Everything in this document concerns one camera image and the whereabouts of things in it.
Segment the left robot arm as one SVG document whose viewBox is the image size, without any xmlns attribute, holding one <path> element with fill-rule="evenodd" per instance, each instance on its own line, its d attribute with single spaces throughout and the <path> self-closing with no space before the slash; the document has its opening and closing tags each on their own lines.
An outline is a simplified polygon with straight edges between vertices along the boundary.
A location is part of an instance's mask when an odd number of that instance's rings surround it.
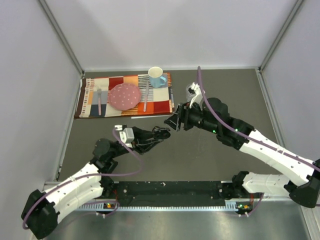
<svg viewBox="0 0 320 240">
<path fill-rule="evenodd" d="M 95 142 L 92 159 L 78 172 L 49 189 L 36 189 L 29 194 L 21 213 L 24 230 L 30 230 L 41 240 L 78 207 L 99 197 L 109 198 L 114 191 L 113 171 L 118 165 L 115 158 L 132 154 L 138 160 L 139 167 L 124 173 L 124 176 L 138 174 L 143 167 L 140 155 L 168 139 L 170 130 L 159 126 L 148 131 L 115 125 L 112 134 L 114 141 L 100 138 Z"/>
</svg>

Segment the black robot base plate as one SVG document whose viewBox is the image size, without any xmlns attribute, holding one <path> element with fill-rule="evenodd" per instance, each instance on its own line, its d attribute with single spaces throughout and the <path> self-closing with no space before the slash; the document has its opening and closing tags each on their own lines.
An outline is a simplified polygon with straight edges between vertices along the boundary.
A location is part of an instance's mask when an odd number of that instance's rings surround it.
<svg viewBox="0 0 320 240">
<path fill-rule="evenodd" d="M 219 181 L 120 181 L 105 196 L 122 207 L 211 207 L 239 197 Z"/>
</svg>

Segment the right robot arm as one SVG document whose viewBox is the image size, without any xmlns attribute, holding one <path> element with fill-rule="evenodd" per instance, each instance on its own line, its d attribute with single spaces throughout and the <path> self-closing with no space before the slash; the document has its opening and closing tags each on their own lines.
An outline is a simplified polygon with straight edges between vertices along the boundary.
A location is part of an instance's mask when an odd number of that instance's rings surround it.
<svg viewBox="0 0 320 240">
<path fill-rule="evenodd" d="M 233 192 L 239 198 L 266 193 L 289 197 L 295 203 L 314 208 L 320 195 L 320 162 L 294 154 L 262 135 L 252 125 L 231 117 L 228 106 L 218 98 L 201 105 L 179 104 L 165 124 L 175 131 L 193 127 L 211 132 L 223 145 L 248 154 L 277 170 L 279 174 L 241 171 L 232 178 Z"/>
</svg>

